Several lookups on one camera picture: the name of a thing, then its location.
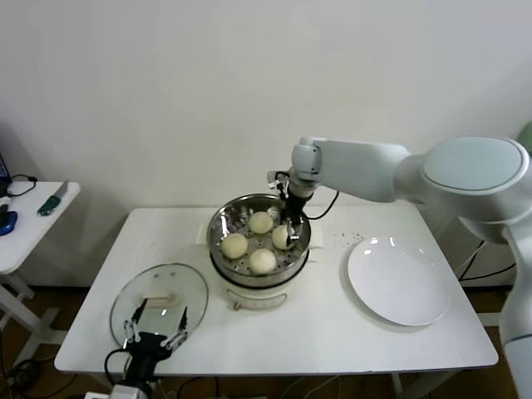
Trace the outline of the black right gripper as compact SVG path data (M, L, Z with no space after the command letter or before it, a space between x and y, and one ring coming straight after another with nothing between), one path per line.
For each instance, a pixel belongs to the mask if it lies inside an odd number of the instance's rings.
M291 222L299 222L303 215L303 208L310 200L309 196L298 196L288 190L284 201L283 212L280 213L280 224L287 226L288 243L299 241L301 237L301 226L293 225Z

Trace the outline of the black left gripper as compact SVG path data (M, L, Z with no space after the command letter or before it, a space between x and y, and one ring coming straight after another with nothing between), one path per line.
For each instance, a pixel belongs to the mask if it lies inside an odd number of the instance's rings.
M146 300L143 299L132 316L124 321L126 335L126 352L131 361L126 371L127 377L153 377L155 368L172 355L171 348L179 347L188 337L188 308L185 307L175 334L166 338L150 332L140 332L138 323L145 310Z

